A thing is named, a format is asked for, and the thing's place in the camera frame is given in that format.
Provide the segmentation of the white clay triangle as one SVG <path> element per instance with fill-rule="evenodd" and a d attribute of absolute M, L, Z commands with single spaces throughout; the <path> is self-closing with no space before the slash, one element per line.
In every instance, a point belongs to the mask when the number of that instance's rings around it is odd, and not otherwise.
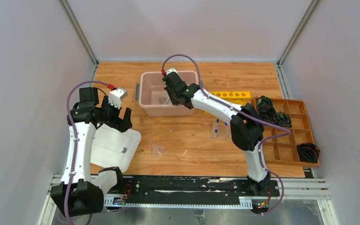
<path fill-rule="evenodd" d="M 173 105 L 172 100 L 168 97 L 165 101 L 164 101 L 165 105 Z"/>

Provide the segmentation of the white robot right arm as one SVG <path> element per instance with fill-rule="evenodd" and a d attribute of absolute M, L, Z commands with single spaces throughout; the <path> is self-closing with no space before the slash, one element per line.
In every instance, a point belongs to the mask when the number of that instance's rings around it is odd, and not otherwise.
<path fill-rule="evenodd" d="M 229 125 L 232 142 L 246 159 L 250 192 L 257 196 L 266 192 L 271 175 L 263 161 L 263 121 L 254 107 L 222 100 L 195 83 L 187 85 L 175 69 L 163 70 L 162 74 L 164 89 L 173 105 L 206 111 Z"/>

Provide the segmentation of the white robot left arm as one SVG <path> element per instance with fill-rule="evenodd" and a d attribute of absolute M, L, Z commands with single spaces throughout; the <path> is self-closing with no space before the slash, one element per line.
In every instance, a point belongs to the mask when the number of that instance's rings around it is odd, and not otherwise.
<path fill-rule="evenodd" d="M 119 117 L 121 102 L 127 96 L 122 88 L 111 87 L 99 104 L 98 88 L 79 89 L 79 102 L 68 110 L 69 149 L 65 171 L 58 185 L 52 187 L 50 196 L 66 219 L 100 213 L 105 195 L 111 191 L 121 193 L 125 187 L 119 166 L 103 168 L 97 178 L 91 179 L 90 161 L 96 131 L 107 125 L 124 133 L 132 128 L 130 108 Z"/>

